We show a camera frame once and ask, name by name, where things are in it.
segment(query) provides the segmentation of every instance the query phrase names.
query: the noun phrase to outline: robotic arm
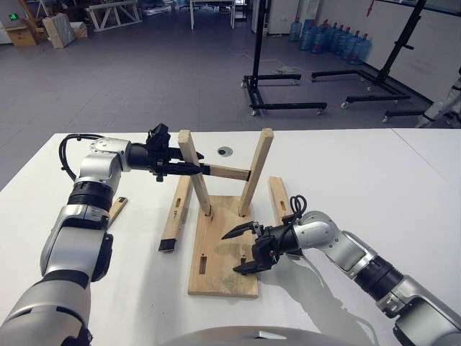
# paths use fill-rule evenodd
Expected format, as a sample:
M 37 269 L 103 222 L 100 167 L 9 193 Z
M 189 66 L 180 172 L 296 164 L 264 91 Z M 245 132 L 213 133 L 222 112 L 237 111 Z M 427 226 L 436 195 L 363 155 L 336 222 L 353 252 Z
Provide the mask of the robotic arm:
M 457 334 L 457 342 L 461 340 L 461 317 L 452 309 L 411 276 L 396 270 L 355 235 L 340 231 L 325 213 L 304 213 L 306 204 L 302 196 L 292 197 L 290 202 L 294 214 L 287 216 L 282 226 L 264 227 L 250 222 L 223 237 L 240 236 L 246 230 L 256 234 L 252 246 L 254 261 L 235 267 L 236 272 L 246 275 L 270 270 L 281 254 L 318 249 L 370 294 L 387 317 L 399 316 L 393 332 L 402 345 L 433 345 L 449 334 Z
M 204 169 L 170 162 L 183 158 L 178 148 L 169 148 L 163 124 L 149 133 L 146 144 L 95 135 L 69 138 L 79 136 L 97 139 L 76 176 L 66 162 L 67 138 L 61 144 L 63 169 L 74 179 L 73 190 L 43 248 L 43 278 L 22 295 L 0 327 L 1 346 L 89 345 L 90 283 L 109 269 L 113 236 L 107 223 L 121 172 L 147 170 L 163 181 L 167 174 L 192 175 Z

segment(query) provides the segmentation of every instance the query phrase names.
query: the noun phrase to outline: white frame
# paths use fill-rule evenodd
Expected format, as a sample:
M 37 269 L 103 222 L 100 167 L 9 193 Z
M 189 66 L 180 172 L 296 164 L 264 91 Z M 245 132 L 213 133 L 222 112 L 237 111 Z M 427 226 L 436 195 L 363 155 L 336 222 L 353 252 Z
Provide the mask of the white frame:
M 190 28 L 194 29 L 194 4 L 198 2 L 230 2 L 231 11 L 230 11 L 230 27 L 232 29 L 235 27 L 236 22 L 236 0 L 190 0 L 189 9 L 190 9 Z
M 141 23 L 142 20 L 140 20 L 139 18 L 137 5 L 138 5 L 138 0 L 130 0 L 130 1 L 112 2 L 110 4 L 92 5 L 92 6 L 89 6 L 86 10 L 89 12 L 91 19 L 93 20 L 94 31 L 100 32 L 100 31 L 114 29 L 116 27 L 124 27 L 126 25 Z M 133 14 L 129 13 L 129 11 L 127 11 L 127 9 L 124 6 L 131 6 L 133 9 Z M 95 9 L 106 9 L 106 13 L 104 15 L 104 18 L 102 19 L 101 24 L 98 23 L 96 16 L 94 15 Z M 126 16 L 132 20 L 132 22 L 122 24 L 120 21 L 120 17 L 118 15 L 118 9 L 122 11 L 124 14 L 126 14 Z M 117 25 L 106 27 L 107 20 L 109 19 L 109 15 L 112 11 L 114 12 L 115 19 L 117 20 Z

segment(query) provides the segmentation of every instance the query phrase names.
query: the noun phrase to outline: concrete floor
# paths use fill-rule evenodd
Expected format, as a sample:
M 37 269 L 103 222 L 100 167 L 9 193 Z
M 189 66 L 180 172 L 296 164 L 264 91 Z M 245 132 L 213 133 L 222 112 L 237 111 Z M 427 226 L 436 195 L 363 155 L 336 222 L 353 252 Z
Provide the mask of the concrete floor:
M 255 36 L 250 22 L 232 30 L 229 17 L 175 11 L 144 23 L 94 33 L 55 50 L 50 43 L 0 46 L 0 189 L 54 133 L 145 132 L 158 122 L 172 131 L 413 127 L 415 117 L 381 123 L 384 111 L 410 102 L 339 105 L 366 94 L 356 77 L 310 82 L 311 71 L 350 68 L 331 54 L 299 51 L 287 37 L 264 39 L 260 74 L 296 66 L 300 86 L 271 82 L 267 102 L 327 102 L 316 110 L 270 111 L 252 117 L 242 76 L 252 69 Z M 426 103 L 413 97 L 419 107 Z

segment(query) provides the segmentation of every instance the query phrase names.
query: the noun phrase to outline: blue water jug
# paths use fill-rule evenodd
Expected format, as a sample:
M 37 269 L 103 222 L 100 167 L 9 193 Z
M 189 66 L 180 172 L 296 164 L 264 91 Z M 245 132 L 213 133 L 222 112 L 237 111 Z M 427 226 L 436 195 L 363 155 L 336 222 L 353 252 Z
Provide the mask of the blue water jug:
M 328 35 L 326 37 L 326 41 L 325 41 L 325 50 L 328 50 L 330 48 L 331 41 L 333 40 L 333 36 L 336 33 L 336 31 L 338 31 L 337 26 L 338 26 L 338 23 L 334 23 L 333 27 L 329 31 L 329 33 L 328 33 Z
M 315 27 L 315 22 L 311 22 L 308 29 L 303 30 L 303 35 L 301 36 L 300 49 L 301 50 L 310 50 L 312 42 L 314 41 L 317 28 Z
M 355 35 L 346 41 L 346 44 L 344 45 L 343 53 L 341 55 L 341 59 L 349 60 L 349 55 L 352 53 L 356 43 L 361 40 L 361 38 L 359 37 L 359 33 L 360 31 L 357 30 L 355 32 Z
M 362 40 L 356 43 L 352 53 L 349 55 L 347 61 L 351 65 L 361 65 L 367 59 L 368 53 L 372 46 L 371 42 L 367 40 L 368 34 L 363 35 Z
M 322 54 L 325 52 L 326 39 L 328 37 L 328 28 L 326 23 L 317 29 L 310 52 L 313 54 Z
M 303 25 L 300 23 L 300 19 L 299 17 L 296 18 L 296 20 L 291 24 L 291 28 L 290 28 L 290 37 L 288 38 L 288 40 L 290 42 L 297 42 L 300 40 L 300 34 L 301 34 L 301 27 L 303 27 Z
M 343 35 L 341 35 L 341 37 L 339 38 L 339 41 L 338 41 L 338 48 L 336 49 L 336 52 L 335 54 L 337 56 L 342 56 L 343 55 L 343 51 L 344 51 L 344 47 L 346 46 L 346 42 L 349 38 L 352 37 L 351 33 L 351 27 L 347 27 L 346 28 L 346 31 L 343 33 Z
M 333 37 L 331 38 L 329 50 L 332 53 L 335 53 L 338 49 L 339 38 L 344 33 L 343 27 L 344 27 L 343 24 L 339 25 L 339 29 L 333 34 Z

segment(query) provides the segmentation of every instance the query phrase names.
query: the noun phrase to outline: metal frame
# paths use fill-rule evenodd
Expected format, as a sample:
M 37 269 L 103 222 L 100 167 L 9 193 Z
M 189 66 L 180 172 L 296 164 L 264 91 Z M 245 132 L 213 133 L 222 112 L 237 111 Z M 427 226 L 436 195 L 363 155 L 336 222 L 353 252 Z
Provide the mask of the metal frame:
M 403 28 L 400 37 L 395 42 L 394 49 L 390 53 L 384 67 L 379 71 L 377 76 L 373 76 L 372 74 L 364 70 L 322 71 L 312 73 L 312 82 L 314 82 L 317 77 L 322 76 L 342 76 L 348 74 L 357 74 L 360 77 L 362 77 L 362 80 L 368 80 L 371 83 L 371 85 L 369 85 L 367 88 L 369 92 L 372 91 L 372 86 L 377 86 L 390 94 L 385 96 L 376 94 L 364 96 L 348 96 L 346 97 L 346 100 L 341 104 L 342 109 L 346 109 L 349 106 L 349 104 L 354 102 L 374 102 L 391 100 L 397 101 L 400 99 L 409 99 L 411 95 L 408 95 L 405 92 L 402 92 L 401 90 L 397 89 L 396 87 L 389 85 L 386 82 L 386 78 L 389 76 L 390 68 L 394 64 L 394 61 L 400 53 L 400 50 L 402 48 L 407 48 L 409 50 L 414 49 L 414 47 L 408 45 L 408 40 L 410 39 L 411 34 L 413 34 L 413 31 L 415 30 L 415 27 L 421 18 L 420 14 L 425 4 L 426 0 L 418 0 L 418 3 L 415 5 L 415 8 L 411 13 L 410 18 L 408 18 L 406 26 Z
M 281 75 L 259 75 L 259 60 L 261 58 L 262 34 L 264 29 L 264 20 L 267 13 L 266 0 L 259 0 L 258 27 L 256 30 L 256 47 L 254 50 L 253 74 L 243 76 L 241 86 L 246 87 L 251 100 L 251 115 L 259 115 L 259 110 L 305 110 L 317 108 L 317 114 L 321 114 L 326 109 L 326 102 L 309 102 L 309 103 L 264 103 L 261 93 L 258 89 L 259 81 L 291 79 L 293 85 L 301 79 L 300 74 L 281 74 Z
M 232 9 L 230 11 L 230 27 L 235 27 L 236 21 L 236 0 L 190 0 L 189 1 L 189 10 L 190 10 L 190 29 L 194 29 L 194 5 L 198 2 L 230 2 L 232 3 Z
M 142 20 L 139 19 L 137 5 L 138 5 L 138 0 L 130 0 L 130 1 L 112 2 L 109 4 L 93 5 L 93 6 L 89 6 L 86 10 L 89 12 L 91 19 L 93 20 L 94 31 L 99 32 L 99 31 L 114 29 L 116 27 L 124 27 L 126 25 L 141 23 Z M 124 6 L 131 6 L 133 10 L 133 14 L 129 13 L 129 11 Z M 104 18 L 101 24 L 99 24 L 96 19 L 96 15 L 94 14 L 95 9 L 106 9 L 106 13 L 104 15 Z M 122 24 L 120 21 L 120 17 L 118 15 L 117 9 L 122 11 L 129 19 L 132 20 L 132 22 Z M 109 19 L 109 15 L 111 12 L 114 12 L 115 19 L 117 20 L 117 25 L 106 27 L 107 20 Z

